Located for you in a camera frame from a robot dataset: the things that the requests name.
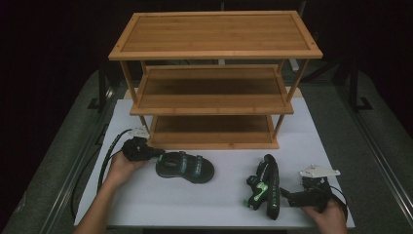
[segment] green accent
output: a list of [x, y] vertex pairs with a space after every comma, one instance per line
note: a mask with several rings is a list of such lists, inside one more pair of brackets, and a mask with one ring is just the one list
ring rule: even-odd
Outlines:
[[261, 189], [261, 192], [254, 197], [255, 202], [259, 200], [259, 198], [264, 194], [265, 191], [267, 191], [268, 185], [264, 182], [259, 182], [256, 187]]
[[163, 157], [164, 157], [164, 154], [162, 154], [161, 156], [159, 156], [159, 159], [158, 159], [158, 162], [157, 162], [157, 163], [161, 162]]

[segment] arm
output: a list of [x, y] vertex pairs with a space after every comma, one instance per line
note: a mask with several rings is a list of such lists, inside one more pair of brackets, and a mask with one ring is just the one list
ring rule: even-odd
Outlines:
[[146, 163], [147, 161], [131, 162], [124, 156], [122, 151], [116, 153], [112, 158], [106, 180], [102, 183], [94, 201], [74, 233], [105, 233], [115, 192], [128, 181], [136, 169]]
[[340, 206], [334, 201], [329, 200], [327, 207], [322, 213], [317, 212], [312, 207], [302, 207], [307, 215], [309, 215], [319, 228], [320, 234], [346, 234], [346, 218]]

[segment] metal bracket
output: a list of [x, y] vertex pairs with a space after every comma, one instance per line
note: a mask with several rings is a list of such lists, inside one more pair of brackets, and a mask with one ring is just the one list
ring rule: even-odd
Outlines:
[[306, 170], [300, 172], [302, 177], [326, 177], [326, 176], [339, 176], [338, 170], [332, 170], [321, 167], [319, 165], [310, 165]]

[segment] white table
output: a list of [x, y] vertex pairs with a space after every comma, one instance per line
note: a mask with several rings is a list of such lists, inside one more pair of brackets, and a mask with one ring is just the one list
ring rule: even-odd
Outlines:
[[[291, 208], [282, 197], [277, 220], [266, 217], [266, 203], [258, 211], [243, 206], [252, 192], [246, 179], [255, 175], [264, 155], [272, 154], [280, 169], [280, 186], [290, 192], [303, 191], [299, 172], [311, 164], [331, 168], [319, 134], [305, 100], [294, 97], [295, 113], [285, 116], [278, 134], [277, 150], [184, 150], [188, 154], [202, 155], [214, 165], [214, 178], [205, 184], [192, 184], [183, 178], [161, 178], [155, 172], [156, 159], [138, 170], [117, 193], [108, 225], [170, 228], [233, 228], [233, 229], [295, 229], [313, 227], [314, 223], [300, 209]], [[96, 165], [89, 179], [75, 225], [79, 223], [92, 203], [104, 156], [120, 132], [139, 127], [136, 116], [130, 116], [132, 101], [118, 100]], [[145, 117], [148, 124], [150, 117]], [[124, 135], [114, 152], [120, 149]], [[335, 176], [329, 183], [340, 189]], [[348, 227], [355, 227], [349, 214]]]

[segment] black background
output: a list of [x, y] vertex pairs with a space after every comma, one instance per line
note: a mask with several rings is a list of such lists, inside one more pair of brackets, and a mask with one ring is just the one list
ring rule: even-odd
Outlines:
[[[291, 0], [2, 1], [0, 230], [87, 79], [133, 12], [297, 9]], [[324, 59], [356, 59], [412, 136], [413, 4], [308, 0], [303, 16]]]

